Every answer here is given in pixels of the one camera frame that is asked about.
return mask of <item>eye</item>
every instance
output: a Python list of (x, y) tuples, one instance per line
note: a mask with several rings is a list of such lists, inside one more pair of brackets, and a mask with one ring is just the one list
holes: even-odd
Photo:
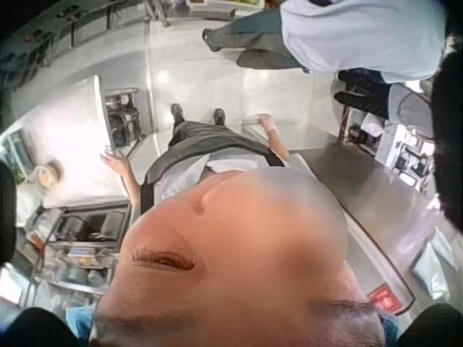
[(178, 254), (171, 252), (153, 252), (148, 249), (135, 252), (132, 255), (132, 260), (134, 262), (141, 262), (145, 264), (171, 267), (176, 270), (191, 270), (195, 266), (194, 262), (186, 260)]

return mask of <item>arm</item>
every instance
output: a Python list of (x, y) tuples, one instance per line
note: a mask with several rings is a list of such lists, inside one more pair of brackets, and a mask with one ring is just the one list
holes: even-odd
[(258, 117), (260, 125), (262, 125), (266, 131), (268, 146), (270, 149), (279, 155), (281, 159), (287, 160), (289, 157), (289, 151), (280, 137), (279, 131), (273, 121), (273, 117), (270, 114), (259, 114)]
[(135, 179), (129, 161), (122, 154), (116, 156), (109, 152), (105, 152), (101, 156), (101, 160), (121, 176), (132, 206), (140, 206), (140, 186)]

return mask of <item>red sign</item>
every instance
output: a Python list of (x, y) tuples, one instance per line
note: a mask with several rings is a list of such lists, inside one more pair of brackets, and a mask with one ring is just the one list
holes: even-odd
[(377, 308), (389, 313), (397, 312), (402, 308), (397, 296), (386, 283), (369, 293), (368, 298)]

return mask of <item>kitchen counter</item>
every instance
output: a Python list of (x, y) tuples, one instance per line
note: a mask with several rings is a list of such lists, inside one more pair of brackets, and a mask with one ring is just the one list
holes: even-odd
[[(425, 242), (438, 226), (453, 244), (457, 232), (435, 209), (428, 209), (424, 195), (368, 155), (341, 143), (326, 148), (298, 150), (317, 178), (335, 195), (343, 208), (378, 245), (415, 296), (412, 315), (433, 301), (412, 273)], [(457, 259), (461, 248), (455, 247)], [(449, 285), (449, 303), (462, 310), (462, 271), (441, 260)]]
[(35, 165), (55, 160), (61, 167), (59, 183), (43, 193), (45, 208), (127, 200), (120, 178), (100, 159), (114, 148), (108, 127), (99, 76), (50, 95), (10, 127), (22, 128)]

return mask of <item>black apron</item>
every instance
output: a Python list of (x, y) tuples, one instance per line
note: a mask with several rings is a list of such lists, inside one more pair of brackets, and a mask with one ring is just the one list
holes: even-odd
[(241, 148), (262, 155), (269, 166), (284, 166), (281, 159), (267, 146), (248, 139), (232, 130), (212, 124), (185, 121), (175, 130), (169, 149), (149, 168), (141, 186), (140, 214), (154, 205), (154, 185), (175, 164), (188, 158), (203, 156), (226, 148)]

